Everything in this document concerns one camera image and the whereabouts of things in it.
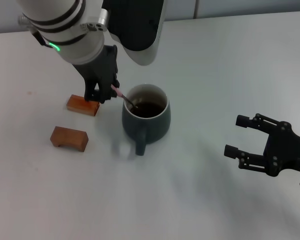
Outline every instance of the spoon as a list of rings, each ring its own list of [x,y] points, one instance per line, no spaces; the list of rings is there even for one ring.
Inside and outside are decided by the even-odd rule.
[[[130,101],[125,95],[123,95],[123,93],[118,88],[116,88],[113,85],[111,85],[111,88],[116,92],[116,94],[118,95],[119,98],[123,98],[125,101],[130,103],[133,108],[136,108],[136,109],[138,108],[136,105],[133,104],[132,101]]]

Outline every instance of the mug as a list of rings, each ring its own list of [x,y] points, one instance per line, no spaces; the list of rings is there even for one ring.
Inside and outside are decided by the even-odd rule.
[[[161,88],[147,83],[135,86],[126,97],[138,108],[124,101],[123,129],[135,141],[135,154],[143,156],[147,144],[158,141],[168,132],[170,103]]]

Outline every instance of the green indicator light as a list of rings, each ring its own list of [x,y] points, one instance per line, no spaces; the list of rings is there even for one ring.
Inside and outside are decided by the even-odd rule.
[[[51,47],[53,47],[55,50],[57,50],[58,52],[60,52],[60,48],[57,45],[54,45],[53,43],[49,42],[49,45]]]

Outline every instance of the dark gray mug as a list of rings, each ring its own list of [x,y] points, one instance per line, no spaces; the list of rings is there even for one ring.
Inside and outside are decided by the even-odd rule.
[[[140,117],[133,114],[133,107],[124,101],[122,110],[122,124],[126,134],[135,141],[135,154],[143,156],[146,144],[151,144],[164,135],[170,127],[171,110],[167,95],[161,88],[152,84],[135,86],[126,95],[133,104],[140,106],[143,103],[155,104],[161,107],[162,112],[153,117]]]

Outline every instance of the wall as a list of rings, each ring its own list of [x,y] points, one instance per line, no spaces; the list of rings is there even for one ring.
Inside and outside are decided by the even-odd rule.
[[[168,0],[166,20],[192,19],[195,3],[196,0]],[[0,0],[0,33],[22,31],[17,23],[20,14],[21,10],[15,0]]]
[[[300,0],[199,0],[197,18],[300,11]]]

